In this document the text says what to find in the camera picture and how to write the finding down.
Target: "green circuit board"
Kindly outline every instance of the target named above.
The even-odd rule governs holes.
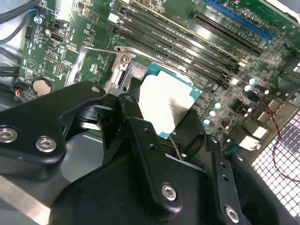
[[[200,62],[188,63],[189,69],[184,71],[192,77],[194,85],[204,91],[195,108],[202,121],[210,120],[206,131],[224,143],[223,133],[229,133],[244,120],[242,115],[232,112],[236,99],[252,108],[259,107],[245,95],[249,78],[255,78],[257,84],[270,90],[277,87],[278,76],[299,52],[300,26],[262,0],[219,3],[264,31],[265,36],[272,36],[272,40],[241,25],[232,18],[233,15],[220,12],[219,6],[214,7],[212,1],[207,0],[42,0],[40,7],[44,14],[38,16],[43,21],[37,24],[34,22],[37,14],[32,14],[29,27],[34,35],[25,42],[19,81],[32,84],[34,80],[44,78],[51,82],[54,91],[65,87],[72,65],[84,45],[107,50],[116,46],[133,47],[176,68],[196,58],[195,61]],[[203,27],[195,20],[195,12],[219,24],[231,35],[246,40],[254,48],[233,39],[228,41],[227,35],[220,35],[222,30],[214,32],[210,27]],[[124,23],[108,20],[110,14],[117,15]],[[57,20],[67,23],[67,29],[58,31],[67,38],[64,43],[55,42],[49,36],[49,29],[53,31],[51,27]],[[163,39],[160,33],[174,38]],[[185,44],[191,49],[201,46],[202,53],[186,56]],[[114,60],[114,54],[89,51],[82,69],[76,73],[75,82],[89,80],[104,87],[112,75]],[[135,61],[145,67],[150,64],[141,57],[136,57]],[[226,83],[226,88],[220,84],[220,79]],[[39,97],[33,90],[25,92],[24,96],[28,100]],[[215,103],[220,103],[221,108],[214,109]],[[215,116],[209,115],[211,110],[216,111]],[[224,120],[230,124],[227,131],[220,126]]]

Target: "ram slot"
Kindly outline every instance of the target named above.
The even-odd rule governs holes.
[[[163,32],[163,29],[161,29],[160,27],[156,28],[155,26],[153,26],[153,24],[148,23],[142,18],[135,18],[130,15],[126,15],[126,18],[129,19],[128,22],[132,23],[135,27],[141,27],[144,30],[147,30],[149,36],[152,36],[157,41],[165,41],[167,45],[169,45],[172,49],[180,52],[193,61],[203,64],[217,72],[233,69],[232,65],[219,62],[218,60],[209,57],[207,54],[203,53],[203,50],[202,52],[197,51],[197,49],[192,50],[192,48],[190,48],[185,43],[179,42],[175,37],[172,37],[170,34]]]
[[[163,41],[157,41],[147,35],[145,31],[140,30],[138,27],[123,27],[125,29],[120,30],[122,34],[126,34],[128,38],[147,46],[152,51],[164,55],[170,60],[183,65],[188,70],[194,71],[195,73],[201,73],[209,79],[214,79],[216,81],[222,76],[222,72],[215,72],[209,67],[198,64],[196,62],[191,63],[191,60],[181,55],[179,52],[174,51],[172,48],[166,46]]]
[[[231,44],[235,45],[236,47],[245,50],[247,53],[260,57],[263,53],[263,49],[255,46],[254,44],[250,43],[249,41],[243,39],[239,35],[233,33],[232,31],[226,29],[225,27],[221,26],[220,24],[216,23],[212,19],[206,17],[205,15],[195,12],[193,16],[193,20],[200,25],[201,27],[209,30],[213,34],[227,40]]]
[[[141,21],[147,26],[177,40],[177,43],[182,44],[185,48],[190,49],[193,52],[197,52],[205,57],[209,57],[210,60],[217,61],[228,70],[235,68],[238,63],[237,60],[230,59],[228,55],[214,49],[211,45],[207,45],[201,40],[179,31],[176,27],[167,24],[138,8],[133,8],[128,5],[122,5],[122,7],[120,7],[120,5],[117,4],[115,9],[120,12],[119,15],[128,16],[128,18],[131,18],[132,21]]]

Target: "black mechanical arm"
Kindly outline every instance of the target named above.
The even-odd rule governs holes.
[[[131,84],[114,96],[81,82],[0,113],[2,175],[47,179],[66,143],[102,132],[103,165],[61,192],[50,225],[297,224],[246,160],[223,157],[194,110],[176,127],[185,161],[167,156]]]

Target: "black pcie slot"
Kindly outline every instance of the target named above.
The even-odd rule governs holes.
[[[214,81],[216,83],[219,80],[218,79],[219,77],[216,77],[216,76],[212,77],[211,75],[207,75],[207,73],[205,71],[200,71],[201,70],[200,68],[192,66],[191,64],[188,64],[188,63],[186,63],[185,61],[183,61],[183,60],[181,60],[179,58],[176,58],[176,57],[173,57],[172,55],[169,55],[164,50],[161,50],[161,49],[157,48],[155,45],[150,44],[149,42],[145,41],[143,38],[140,38],[139,36],[137,36],[137,35],[135,35],[135,34],[133,34],[131,32],[128,32],[127,30],[119,29],[118,30],[118,34],[121,35],[124,38],[131,39],[134,42],[137,42],[137,43],[139,43],[139,44],[141,44],[141,45],[149,48],[151,51],[153,51],[155,53],[158,53],[158,54],[166,57],[167,58],[167,62],[166,63],[168,65],[174,66],[174,65],[177,64],[177,65],[183,66],[183,67],[187,68],[189,71],[191,71],[191,72],[193,72],[195,74],[199,74],[199,75],[201,75],[203,77],[206,77],[208,79],[211,79],[212,81]]]
[[[124,10],[123,7],[118,7],[115,9],[121,12],[122,14],[125,14],[126,16],[134,18],[134,21],[142,21],[147,26],[152,27],[164,33],[165,35],[172,37],[173,39],[177,40],[178,43],[184,45],[186,48],[189,48],[190,50],[198,54],[202,54],[206,57],[209,57],[211,60],[222,64],[228,70],[233,69],[237,64],[237,61],[230,60],[230,58],[227,55],[225,56],[223,53],[215,50],[213,47],[206,45],[206,43],[203,43],[198,39],[191,37],[182,31],[179,31],[172,25],[145,13],[138,8],[135,8],[134,12],[130,10],[130,8],[128,8],[127,10]]]
[[[147,31],[146,35],[152,37],[153,39],[156,39],[158,42],[164,43],[168,47],[172,48],[174,51],[179,52],[180,54],[189,58],[192,61],[202,64],[202,65],[210,68],[211,70],[216,71],[217,73],[222,73],[226,69],[227,70],[232,69],[232,67],[230,67],[228,64],[225,66],[223,63],[219,63],[218,61],[204,55],[203,53],[199,53],[199,52],[191,50],[187,45],[185,45],[183,43],[179,43],[175,38],[162,32],[160,28],[154,30],[155,27],[153,27],[151,24],[148,24],[143,19],[137,20],[128,15],[127,15],[127,18],[130,18],[134,22],[133,22],[133,24],[131,24],[130,22],[128,22],[128,23],[125,22],[126,25],[131,26],[131,27],[134,26],[134,27],[132,27],[133,29],[138,29],[140,27],[147,28],[148,31]]]
[[[205,69],[212,70],[212,71],[218,73],[218,76],[223,73],[223,70],[224,70],[223,67],[221,67],[222,69],[219,69],[216,63],[209,61],[208,59],[204,58],[203,56],[199,55],[199,58],[197,58],[197,57],[194,57],[192,55],[189,55],[186,51],[183,51],[181,48],[176,47],[174,45],[175,44],[174,42],[170,43],[169,41],[171,41],[171,40],[169,40],[169,38],[168,38],[168,41],[167,41],[163,38],[163,36],[160,36],[160,35],[158,35],[157,33],[153,32],[153,31],[144,31],[144,30],[140,29],[139,26],[136,26],[136,24],[126,24],[126,26],[129,27],[131,30],[138,31],[138,32],[142,33],[143,35],[154,39],[169,54],[173,53],[174,55],[181,55],[182,58],[186,58],[186,59],[190,60],[192,65],[194,65],[196,67],[202,66]]]
[[[231,44],[237,46],[242,50],[245,50],[247,53],[253,56],[259,57],[263,53],[263,49],[255,46],[251,42],[243,39],[239,35],[233,33],[232,31],[214,22],[212,19],[199,12],[195,12],[193,20],[200,26],[211,31],[213,34],[227,40]]]

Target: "dimm slot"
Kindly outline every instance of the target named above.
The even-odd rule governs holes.
[[[238,48],[245,50],[247,53],[253,56],[259,57],[263,53],[263,49],[255,46],[254,44],[243,39],[239,35],[226,29],[225,27],[221,26],[220,24],[216,23],[212,19],[206,17],[205,15],[199,12],[194,13],[193,20],[200,26],[211,31],[213,34],[224,38],[228,42],[234,44]]]
[[[182,56],[189,58],[191,61],[202,64],[217,73],[222,73],[225,70],[225,67],[215,60],[208,59],[208,57],[205,57],[201,54],[195,55],[196,52],[193,52],[193,55],[189,54],[187,50],[191,52],[192,50],[188,49],[186,46],[183,46],[182,44],[179,44],[175,39],[171,38],[170,36],[161,34],[158,30],[157,31],[153,31],[149,29],[147,31],[141,30],[141,27],[143,26],[141,24],[141,21],[135,21],[134,24],[126,23],[126,25],[129,26],[132,30],[135,29],[135,30],[139,30],[140,32],[143,32],[144,35],[147,35],[155,39],[159,43],[164,43],[164,45],[172,49],[172,51],[176,51],[178,54],[181,54]]]
[[[208,79],[211,79],[213,82],[218,82],[218,79],[217,79],[217,78],[208,76],[206,73],[200,72],[198,68],[193,69],[193,68],[190,67],[190,65],[186,64],[185,62],[181,63],[181,62],[178,62],[178,61],[180,61],[180,60],[171,60],[171,59],[169,59],[168,54],[166,54],[165,52],[163,52],[163,51],[157,49],[155,46],[153,46],[153,45],[151,45],[151,44],[145,42],[144,39],[141,39],[140,37],[137,37],[136,35],[133,35],[132,33],[128,32],[128,31],[125,31],[125,30],[118,30],[118,34],[121,35],[121,36],[123,36],[124,38],[131,39],[131,40],[133,40],[134,42],[137,42],[137,43],[139,43],[139,44],[141,44],[141,45],[143,45],[143,46],[149,48],[149,49],[150,49],[151,51],[153,51],[153,52],[156,52],[156,53],[158,53],[158,54],[161,54],[161,55],[165,56],[165,57],[166,57],[166,60],[164,60],[165,63],[167,63],[167,64],[169,64],[169,65],[171,65],[171,66],[174,66],[174,65],[177,64],[177,65],[179,65],[179,66],[186,67],[186,68],[188,68],[191,72],[193,72],[193,73],[195,73],[195,74],[198,74],[198,75],[200,75],[200,76],[203,76],[203,77],[206,77],[206,78],[208,78]]]
[[[137,15],[133,15],[132,13],[126,14],[126,17],[129,18],[130,20],[132,20],[133,23],[135,23],[139,26],[155,29],[156,31],[151,30],[151,31],[149,31],[149,33],[156,34],[157,36],[159,36],[161,38],[161,40],[167,40],[169,42],[168,45],[170,47],[176,48],[181,53],[184,52],[184,54],[189,54],[191,56],[191,52],[192,52],[193,56],[191,56],[191,57],[193,58],[193,60],[197,60],[199,63],[202,63],[202,64],[210,67],[211,69],[216,69],[219,67],[222,69],[232,70],[234,68],[233,65],[225,63],[222,60],[217,60],[218,58],[212,57],[211,55],[207,54],[207,52],[205,52],[204,50],[202,50],[200,48],[196,48],[194,45],[193,46],[187,45],[187,43],[181,41],[181,39],[179,39],[178,36],[175,36],[175,35],[172,35],[172,34],[166,32],[165,29],[155,26],[154,23],[150,23],[149,21],[146,21]]]
[[[135,27],[132,27],[132,26],[128,26],[126,27],[127,29],[129,30],[134,30],[135,33],[136,32],[139,32],[141,34],[143,34],[144,36],[147,36],[148,38],[151,38],[151,40],[156,44],[153,45],[154,48],[156,49],[161,49],[163,52],[166,52],[167,53],[167,57],[168,58],[171,58],[173,60],[178,60],[178,62],[184,64],[184,63],[187,63],[186,65],[189,65],[190,67],[193,67],[194,69],[201,69],[202,71],[210,74],[210,75],[213,75],[215,77],[220,77],[222,75],[222,72],[221,70],[217,70],[217,69],[211,69],[210,67],[198,62],[198,61],[192,61],[193,59],[191,59],[190,57],[188,57],[186,54],[182,54],[174,49],[172,49],[172,46],[167,46],[165,45],[165,43],[163,42],[163,40],[159,40],[157,37],[153,37],[153,36],[150,36],[148,32],[146,31],[143,31],[141,29],[139,29],[139,27],[135,26]]]
[[[183,32],[179,32],[178,30],[175,31],[176,28],[173,26],[171,27],[169,24],[166,24],[163,21],[146,14],[145,12],[135,9],[135,12],[127,12],[126,16],[133,21],[141,21],[147,26],[164,33],[174,40],[177,40],[177,42],[183,45],[185,48],[197,52],[200,55],[204,55],[205,57],[209,57],[212,61],[222,64],[228,70],[233,69],[237,64],[237,61],[230,60],[228,56],[224,56],[221,52],[215,50],[211,46],[205,45],[205,43],[199,42],[196,38],[188,36]]]

